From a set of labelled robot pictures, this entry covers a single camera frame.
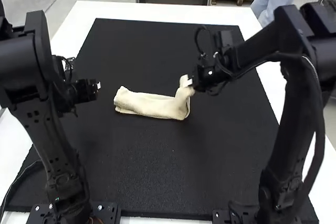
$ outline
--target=wheel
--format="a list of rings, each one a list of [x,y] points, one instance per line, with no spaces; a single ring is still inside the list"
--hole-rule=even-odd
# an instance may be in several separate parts
[[[237,5],[238,5],[238,6],[242,6],[242,5],[243,5],[243,2],[244,2],[244,0],[237,0]]]

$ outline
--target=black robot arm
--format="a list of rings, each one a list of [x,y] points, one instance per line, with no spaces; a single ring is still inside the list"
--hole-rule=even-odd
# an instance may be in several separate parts
[[[91,206],[85,170],[59,117],[78,103],[95,100],[98,84],[66,76],[64,58],[51,54],[42,11],[28,13],[25,26],[15,29],[1,16],[0,49],[0,105],[26,128],[43,162],[55,223],[61,218],[68,224],[87,223]]]
[[[259,224],[290,224],[298,220],[323,160],[323,107],[336,78],[336,27],[324,7],[314,4],[300,11],[295,6],[279,7],[274,15],[270,25],[239,45],[231,45],[228,31],[212,34],[211,56],[197,46],[200,57],[192,79],[196,91],[218,94],[225,84],[256,66],[281,62],[287,80],[285,105],[272,154],[261,172],[259,209],[252,218]],[[196,43],[203,29],[207,28],[196,32]],[[303,183],[303,165],[314,132],[314,158]],[[232,201],[229,207],[240,223],[247,223],[242,206]]]

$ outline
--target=black cable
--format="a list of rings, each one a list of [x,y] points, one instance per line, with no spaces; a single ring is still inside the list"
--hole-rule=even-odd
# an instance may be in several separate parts
[[[201,57],[205,57],[206,53],[202,50],[202,48],[200,47],[199,42],[198,42],[198,37],[200,35],[200,32],[202,32],[202,31],[207,31],[209,33],[209,35],[211,36],[210,30],[205,25],[202,25],[201,27],[199,27],[196,30],[195,35],[194,35],[194,41],[195,41],[195,45],[196,45],[197,51],[199,52],[199,54],[201,55]]]
[[[31,165],[27,166],[23,170],[23,172],[16,177],[16,179],[10,185],[10,187],[9,187],[9,189],[8,189],[7,193],[5,194],[5,197],[2,201],[2,204],[1,204],[1,207],[0,207],[0,223],[2,221],[4,212],[5,212],[5,208],[8,204],[8,202],[12,199],[13,195],[16,193],[17,189],[19,188],[19,186],[21,185],[23,180],[25,178],[27,178],[30,174],[40,170],[43,167],[44,167],[43,163],[39,159],[39,160],[33,162]]]
[[[67,58],[65,58],[63,56],[59,56],[59,57],[68,65],[68,67],[70,69],[69,79],[66,80],[68,82],[68,84],[70,84],[71,81],[72,81],[72,66],[71,66],[71,63],[69,62],[69,60]]]
[[[312,95],[311,105],[313,112],[315,114],[315,122],[316,122],[315,151],[307,176],[303,182],[302,189],[299,192],[296,199],[294,200],[290,212],[283,221],[284,224],[288,224],[293,221],[294,217],[302,207],[304,201],[307,199],[309,192],[315,182],[315,179],[317,177],[317,174],[319,172],[324,157],[326,128],[323,117],[323,102],[322,102],[322,92],[320,82],[318,80],[316,70],[311,61],[307,57],[303,57],[302,63],[308,70],[305,72],[307,73],[306,80],[308,81],[309,88],[311,89],[310,90]]]

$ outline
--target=black mat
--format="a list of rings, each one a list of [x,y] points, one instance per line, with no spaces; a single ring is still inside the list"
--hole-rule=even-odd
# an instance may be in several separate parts
[[[76,68],[80,78],[101,81],[99,99],[79,105],[78,118],[62,119],[86,167],[92,200],[115,201],[128,216],[194,219],[211,219],[213,209],[227,209],[230,199],[257,203],[278,123],[255,70],[217,97],[197,93],[182,122],[114,110],[121,85],[174,95],[179,77],[195,66],[198,26],[95,21]],[[235,42],[243,39],[238,27],[210,28],[231,30]],[[23,168],[36,158],[31,150]],[[45,180],[40,172],[25,181],[9,209],[29,211],[46,202]],[[308,200],[301,217],[317,220]]]

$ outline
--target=folded towel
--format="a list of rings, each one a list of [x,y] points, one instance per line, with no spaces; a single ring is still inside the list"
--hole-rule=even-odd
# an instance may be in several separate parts
[[[116,111],[152,118],[183,120],[190,113],[190,97],[195,93],[189,87],[188,75],[180,78],[175,97],[160,94],[136,93],[121,86],[114,97]]]

